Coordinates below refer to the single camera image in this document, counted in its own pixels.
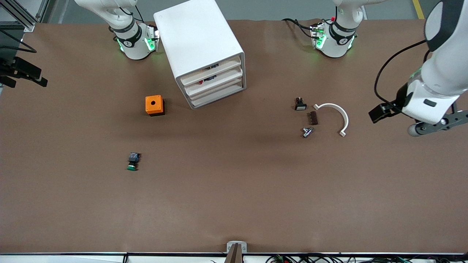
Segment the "yellow stripe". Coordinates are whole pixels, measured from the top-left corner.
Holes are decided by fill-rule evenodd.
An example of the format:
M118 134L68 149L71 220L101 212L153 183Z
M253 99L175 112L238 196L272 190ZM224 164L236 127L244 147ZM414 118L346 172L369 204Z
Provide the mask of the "yellow stripe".
M416 14L418 19L424 19L423 10L421 9L421 5L419 4L419 0L413 0L414 9L416 9Z

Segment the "black band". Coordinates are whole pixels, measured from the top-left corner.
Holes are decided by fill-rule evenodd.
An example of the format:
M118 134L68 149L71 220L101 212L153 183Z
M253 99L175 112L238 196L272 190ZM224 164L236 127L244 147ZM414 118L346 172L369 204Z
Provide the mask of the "black band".
M429 50L434 52L438 49L445 41L447 41L455 31L458 20L463 9L464 0L457 1L444 1L442 0L442 17L440 19L439 32L431 39L427 40Z
M338 22L336 22L336 20L333 21L333 24L331 24L330 26L332 27L333 25L335 25L336 28L338 28L339 30L341 30L341 31L343 31L343 32L347 32L347 33L354 32L354 31L356 31L356 29L358 29L358 28L352 28L352 29L344 28L344 27L340 26L340 25L338 24Z
M130 31L130 29L132 29L134 24L135 24L135 18L132 18L132 22L130 23L130 25L128 25L128 27L123 28L123 29L112 28L112 30L114 30L114 32L116 32L116 33L125 33L127 31Z
M142 33L142 30L141 30L141 27L138 26L138 31L137 33L130 37L130 38L127 38L127 39L123 39L123 38L117 38L119 40L120 43L122 43L122 45L124 45L125 47L134 47L135 46L135 43L140 39L141 37L141 33Z
M344 36L341 36L339 35L338 33L335 32L335 30L333 30L333 26L329 26L329 33L330 33L330 36L336 40L336 43L340 46L342 45L346 45L354 36L354 34L351 34L347 37L344 37Z

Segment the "orange cube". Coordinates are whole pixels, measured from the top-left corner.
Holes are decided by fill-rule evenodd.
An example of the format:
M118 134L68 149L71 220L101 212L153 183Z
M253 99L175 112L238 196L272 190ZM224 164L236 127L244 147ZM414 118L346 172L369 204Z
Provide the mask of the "orange cube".
M149 116L161 116L166 114L164 100L161 95L148 96L145 99L146 113Z

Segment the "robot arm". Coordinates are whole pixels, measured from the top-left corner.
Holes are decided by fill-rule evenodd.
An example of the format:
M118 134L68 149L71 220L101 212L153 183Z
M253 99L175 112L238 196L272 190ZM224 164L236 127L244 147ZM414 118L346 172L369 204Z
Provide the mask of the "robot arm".
M468 0L440 1L429 14L424 33L432 57L410 77L393 101L402 113L418 121L408 130L412 136L468 122L467 114L453 107L468 89ZM385 110L387 104L379 106L369 112L374 123L394 115L388 114L390 109ZM452 114L446 114L451 106Z
M104 19L117 36L120 50L131 59L143 59L157 49L159 32L153 26L137 23L126 9L137 0L75 0Z
M386 0L333 0L337 7L335 20L325 22L313 29L319 39L313 41L316 49L331 58L343 56L354 40L356 29L361 23L364 12L361 6L378 4Z

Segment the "white drawer unit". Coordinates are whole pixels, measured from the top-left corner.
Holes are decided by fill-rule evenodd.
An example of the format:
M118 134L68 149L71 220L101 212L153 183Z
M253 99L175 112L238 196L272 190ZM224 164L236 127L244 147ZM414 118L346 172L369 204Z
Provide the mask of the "white drawer unit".
M246 88L245 56L215 0L190 0L154 13L164 51L190 107Z

